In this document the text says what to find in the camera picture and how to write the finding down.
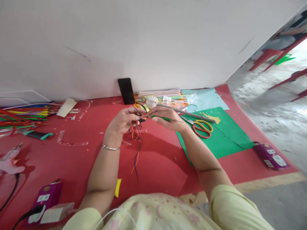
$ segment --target white cable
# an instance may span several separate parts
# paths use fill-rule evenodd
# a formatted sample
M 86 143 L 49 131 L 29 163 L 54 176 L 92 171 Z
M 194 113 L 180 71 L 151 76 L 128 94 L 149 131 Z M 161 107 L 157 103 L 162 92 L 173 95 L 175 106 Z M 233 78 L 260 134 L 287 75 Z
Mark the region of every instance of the white cable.
M 13 107 L 9 107 L 9 108 L 3 108 L 3 110 L 19 108 L 19 107 L 25 107 L 25 106 L 30 106 L 30 105 L 37 105 L 37 104 L 51 104 L 51 105 L 60 105 L 60 106 L 62 106 L 62 104 L 54 104 L 54 103 L 34 103 L 34 104 L 19 105 L 19 106 L 13 106 Z
M 94 228 L 94 230 L 97 229 L 97 227 L 98 227 L 98 226 L 100 225 L 100 223 L 104 220 L 104 218 L 107 217 L 107 215 L 109 215 L 111 212 L 114 212 L 114 211 L 116 211 L 116 210 L 124 210 L 124 211 L 128 214 L 128 216 L 130 217 L 130 219 L 132 220 L 132 222 L 133 222 L 133 224 L 134 224 L 136 230 L 138 230 L 137 224 L 135 223 L 133 217 L 130 215 L 129 212 L 127 212 L 125 209 L 122 209 L 122 208 L 116 208 L 116 209 L 112 209 L 111 211 L 109 211 L 109 212 L 98 222 L 98 224 L 96 225 L 96 227 Z

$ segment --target yellow scissors handle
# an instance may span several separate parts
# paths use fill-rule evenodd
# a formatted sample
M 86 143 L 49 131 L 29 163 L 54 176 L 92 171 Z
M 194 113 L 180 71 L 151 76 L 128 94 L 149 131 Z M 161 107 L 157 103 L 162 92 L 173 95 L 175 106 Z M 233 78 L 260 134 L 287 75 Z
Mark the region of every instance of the yellow scissors handle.
M 208 130 L 205 126 L 203 126 L 200 122 L 202 122 L 202 123 L 205 123 L 209 128 L 210 128 L 210 130 Z M 210 132 L 210 133 L 212 133 L 213 132 L 213 128 L 212 128 L 212 126 L 208 123 L 208 122 L 206 122 L 206 121 L 204 121 L 204 120 L 195 120 L 194 121 L 194 124 L 198 124 L 200 127 L 202 127 L 204 130 L 207 130 L 208 132 Z

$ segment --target light yellow shirt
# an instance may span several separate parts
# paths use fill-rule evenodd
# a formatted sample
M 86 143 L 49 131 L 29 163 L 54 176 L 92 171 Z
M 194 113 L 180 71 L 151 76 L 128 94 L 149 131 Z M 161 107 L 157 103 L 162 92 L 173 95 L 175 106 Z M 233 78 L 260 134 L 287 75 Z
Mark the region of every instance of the light yellow shirt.
M 206 229 L 206 230 L 272 230 L 257 206 L 238 190 L 227 185 L 216 186 L 211 193 L 211 218 L 181 200 L 162 193 L 130 197 L 110 220 L 97 229 Z M 77 212 L 63 230 L 94 229 L 101 220 L 94 208 Z

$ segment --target gray stick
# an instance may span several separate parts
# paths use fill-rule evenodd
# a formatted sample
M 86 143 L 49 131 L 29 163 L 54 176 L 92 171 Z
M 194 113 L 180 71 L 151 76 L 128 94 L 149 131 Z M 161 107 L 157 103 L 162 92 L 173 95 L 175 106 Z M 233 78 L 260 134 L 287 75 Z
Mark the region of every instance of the gray stick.
M 211 122 L 211 123 L 216 123 L 216 121 L 213 120 L 213 119 L 210 119 L 210 118 L 207 118 L 207 117 L 202 117 L 202 116 L 196 115 L 196 114 L 194 114 L 194 113 L 189 113 L 189 112 L 186 112 L 186 111 L 182 111 L 182 110 L 180 110 L 180 109 L 175 109 L 175 108 L 172 108 L 172 107 L 170 107 L 170 106 L 163 105 L 163 104 L 160 104 L 160 103 L 158 103 L 157 105 L 158 105 L 158 106 L 165 107 L 165 108 L 170 108 L 170 109 L 175 110 L 176 112 L 183 113 L 183 114 L 186 114 L 186 115 L 189 115 L 189 116 L 192 116 L 192 117 L 196 117 L 196 118 L 198 118 L 198 119 L 202 119 L 202 120 L 205 120 L 205 121 L 209 121 L 209 122 Z

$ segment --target silver bracelet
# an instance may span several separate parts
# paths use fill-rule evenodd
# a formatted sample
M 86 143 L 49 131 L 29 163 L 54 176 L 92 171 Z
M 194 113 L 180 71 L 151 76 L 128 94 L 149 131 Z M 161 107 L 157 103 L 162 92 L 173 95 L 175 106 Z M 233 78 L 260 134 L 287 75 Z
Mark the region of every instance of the silver bracelet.
M 109 149 L 109 150 L 119 150 L 119 149 L 120 149 L 120 147 L 119 147 L 119 148 L 107 147 L 104 143 L 102 143 L 102 147 L 103 147 L 103 148 L 106 148 L 106 149 Z

